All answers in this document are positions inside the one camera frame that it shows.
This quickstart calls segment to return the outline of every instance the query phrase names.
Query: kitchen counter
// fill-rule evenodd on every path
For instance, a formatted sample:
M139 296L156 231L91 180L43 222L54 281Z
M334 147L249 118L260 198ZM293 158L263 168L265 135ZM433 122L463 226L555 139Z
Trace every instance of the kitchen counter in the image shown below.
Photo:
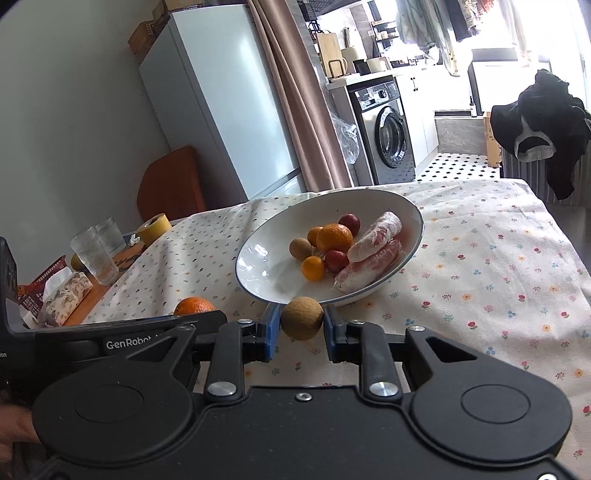
M399 75L404 75L406 73L417 72L419 70L425 70L425 66L416 66L416 65L409 65L407 67L398 67L392 70L386 70L385 72L376 72L376 73L368 73L367 75L359 75L359 74L350 74L345 75L344 77L340 77L336 79L334 82L329 83L326 88L328 90L333 90L335 88L347 86L347 85L354 85L355 83L365 82L367 80L374 80L379 78L386 78L386 77L397 77Z

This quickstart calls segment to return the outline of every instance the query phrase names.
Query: washing machine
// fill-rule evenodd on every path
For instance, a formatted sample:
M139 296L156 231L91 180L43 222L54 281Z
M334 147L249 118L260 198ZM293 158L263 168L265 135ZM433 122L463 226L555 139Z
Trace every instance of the washing machine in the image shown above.
M374 183L413 181L413 147L396 80L350 92Z

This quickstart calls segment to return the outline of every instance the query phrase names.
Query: orange chair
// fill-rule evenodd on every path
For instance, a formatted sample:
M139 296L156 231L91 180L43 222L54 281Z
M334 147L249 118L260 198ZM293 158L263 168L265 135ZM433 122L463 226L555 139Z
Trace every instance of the orange chair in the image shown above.
M180 148L148 167L139 186L138 210L144 222L159 213L177 220L207 210L193 147Z

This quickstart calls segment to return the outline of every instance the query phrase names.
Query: orange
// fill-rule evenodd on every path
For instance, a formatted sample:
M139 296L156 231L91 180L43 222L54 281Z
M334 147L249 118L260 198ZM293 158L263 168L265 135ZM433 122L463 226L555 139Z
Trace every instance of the orange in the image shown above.
M316 238L318 237L318 233L322 230L321 226L315 226L310 229L308 232L308 241L312 244L313 247L316 246Z
M344 254L353 245L353 235L345 225L340 223L329 223L324 225L316 237L316 247L326 253L330 250L338 250Z
M213 304L199 297L189 297L181 300L174 309L174 315L191 315L193 313L211 312L217 310Z
M324 262L320 257L308 257L301 264L301 274L310 281L320 281L324 277Z

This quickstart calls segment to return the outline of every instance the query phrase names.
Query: blue gripper pad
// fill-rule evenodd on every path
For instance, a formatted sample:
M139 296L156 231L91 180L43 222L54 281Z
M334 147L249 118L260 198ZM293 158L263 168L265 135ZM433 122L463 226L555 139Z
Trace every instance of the blue gripper pad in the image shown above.
M329 360L335 361L336 353L336 341L335 341L335 326L330 318L330 312L328 308L324 308L324 342L326 343L326 351L329 354Z
M277 339L279 338L281 306L270 303L262 314L259 325L265 327L265 362L270 362L275 354Z

